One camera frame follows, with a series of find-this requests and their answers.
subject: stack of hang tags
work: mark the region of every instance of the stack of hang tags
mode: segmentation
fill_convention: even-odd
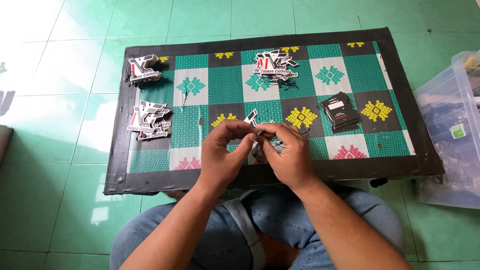
[[[148,101],[140,101],[140,106],[133,107],[132,120],[127,130],[140,132],[137,140],[166,137],[172,126],[171,121],[165,121],[165,117],[171,110],[166,104],[156,104]]]
[[[260,74],[261,77],[268,77],[273,82],[286,81],[291,77],[299,76],[298,73],[287,69],[287,65],[298,66],[298,63],[293,61],[288,53],[280,53],[279,49],[257,53],[255,60],[257,67],[253,73]]]
[[[257,122],[255,121],[255,116],[257,116],[258,114],[258,111],[257,109],[253,109],[250,114],[245,118],[245,120],[243,120],[244,122],[247,122],[247,123],[250,123],[250,125],[253,127],[253,128],[256,128],[257,127]],[[262,133],[261,130],[259,130],[257,132],[257,138],[258,136],[260,135],[260,133]],[[253,146],[255,147],[256,145],[258,144],[258,141],[257,140],[254,140],[253,141]]]
[[[332,124],[333,134],[359,129],[359,113],[353,108],[347,94],[340,92],[319,105]]]
[[[162,73],[152,69],[158,60],[155,54],[129,59],[131,74],[129,78],[125,78],[126,81],[130,81],[135,86],[140,82],[158,81]]]

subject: knee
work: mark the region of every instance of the knee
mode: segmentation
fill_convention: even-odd
[[[385,237],[398,251],[403,252],[404,238],[402,223],[393,209],[382,199],[358,190],[345,200],[347,204]]]
[[[159,205],[137,215],[123,226],[110,251],[110,270],[117,270],[167,216],[173,206]]]

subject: floor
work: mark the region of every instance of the floor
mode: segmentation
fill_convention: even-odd
[[[23,0],[2,10],[0,89],[17,94],[0,117],[15,128],[0,170],[0,269],[12,270],[107,269],[123,224],[171,202],[102,194],[127,46],[388,26],[413,89],[480,49],[475,0]],[[410,180],[345,183],[394,208],[414,269],[480,269],[480,210],[420,204]]]

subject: blue jeans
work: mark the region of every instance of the blue jeans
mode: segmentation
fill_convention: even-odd
[[[356,188],[338,185],[331,188],[397,250],[402,251],[402,226],[383,200]],[[110,270],[117,270],[122,265],[175,204],[152,207],[122,228],[112,246]],[[286,187],[254,190],[240,199],[216,205],[189,269],[261,270],[265,254],[255,225],[264,234],[301,250],[289,269],[335,269],[302,202]]]

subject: clear plastic container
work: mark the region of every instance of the clear plastic container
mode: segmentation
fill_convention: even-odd
[[[480,209],[480,52],[455,55],[413,94],[445,167],[444,175],[417,180],[420,201]]]

